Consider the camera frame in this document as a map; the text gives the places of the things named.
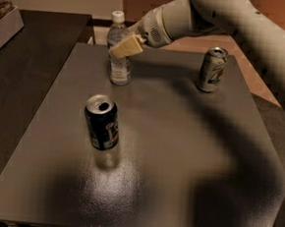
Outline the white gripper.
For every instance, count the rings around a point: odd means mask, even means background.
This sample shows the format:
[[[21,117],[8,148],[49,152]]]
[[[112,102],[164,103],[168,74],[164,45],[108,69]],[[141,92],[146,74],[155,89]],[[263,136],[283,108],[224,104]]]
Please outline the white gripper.
[[[143,46],[163,47],[172,42],[163,24],[163,6],[152,9],[141,20],[128,27],[125,33],[109,37],[108,54],[111,58],[126,58],[143,51]]]

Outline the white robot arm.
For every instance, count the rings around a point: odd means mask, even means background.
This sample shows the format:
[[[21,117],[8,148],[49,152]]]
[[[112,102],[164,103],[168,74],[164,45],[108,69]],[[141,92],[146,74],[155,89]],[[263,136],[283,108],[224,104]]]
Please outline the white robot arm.
[[[109,49],[116,58],[163,47],[181,37],[228,33],[285,111],[285,30],[250,0],[174,0],[128,27]]]

